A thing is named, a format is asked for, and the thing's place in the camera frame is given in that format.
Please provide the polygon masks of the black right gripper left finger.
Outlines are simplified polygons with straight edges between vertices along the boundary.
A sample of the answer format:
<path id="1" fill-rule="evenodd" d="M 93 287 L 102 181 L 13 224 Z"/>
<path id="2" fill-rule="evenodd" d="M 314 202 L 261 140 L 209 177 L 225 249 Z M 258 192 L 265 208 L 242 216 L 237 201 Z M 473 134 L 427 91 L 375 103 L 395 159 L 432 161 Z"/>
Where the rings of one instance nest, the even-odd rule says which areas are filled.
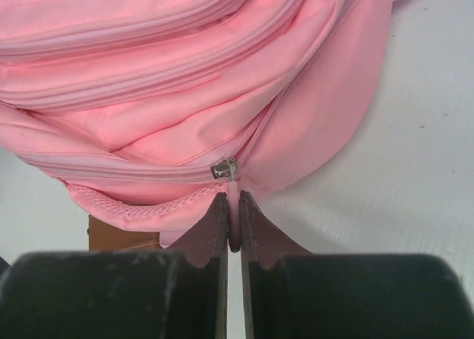
<path id="1" fill-rule="evenodd" d="M 34 252 L 1 277 L 3 338 L 225 338 L 225 194 L 162 250 Z"/>

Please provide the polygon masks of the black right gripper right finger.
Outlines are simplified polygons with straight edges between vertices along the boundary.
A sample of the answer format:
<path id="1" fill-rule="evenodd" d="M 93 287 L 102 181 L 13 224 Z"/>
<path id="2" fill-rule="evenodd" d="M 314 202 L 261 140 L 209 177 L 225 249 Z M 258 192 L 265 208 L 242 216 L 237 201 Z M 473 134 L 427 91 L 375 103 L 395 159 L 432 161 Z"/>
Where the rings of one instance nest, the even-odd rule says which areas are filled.
<path id="1" fill-rule="evenodd" d="M 317 255 L 239 200 L 248 338 L 471 338 L 459 277 L 428 254 Z"/>

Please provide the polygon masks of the brown leather wallet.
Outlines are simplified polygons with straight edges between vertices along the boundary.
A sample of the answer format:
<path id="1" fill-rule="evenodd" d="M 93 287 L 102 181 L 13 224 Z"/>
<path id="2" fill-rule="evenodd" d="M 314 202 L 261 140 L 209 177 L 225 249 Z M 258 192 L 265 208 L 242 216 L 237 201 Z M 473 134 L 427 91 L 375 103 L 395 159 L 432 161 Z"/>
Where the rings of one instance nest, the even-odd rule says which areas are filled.
<path id="1" fill-rule="evenodd" d="M 92 215 L 88 218 L 90 251 L 162 249 L 158 232 L 130 232 L 104 223 Z"/>

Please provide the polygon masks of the pink student backpack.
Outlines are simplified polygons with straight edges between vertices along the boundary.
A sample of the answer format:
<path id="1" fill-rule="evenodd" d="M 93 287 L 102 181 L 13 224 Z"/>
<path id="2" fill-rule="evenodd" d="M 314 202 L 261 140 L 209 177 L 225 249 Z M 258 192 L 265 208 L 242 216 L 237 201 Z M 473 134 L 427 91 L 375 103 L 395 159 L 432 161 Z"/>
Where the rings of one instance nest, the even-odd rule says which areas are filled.
<path id="1" fill-rule="evenodd" d="M 1 0 L 1 146 L 161 247 L 236 223 L 351 139 L 397 1 Z"/>

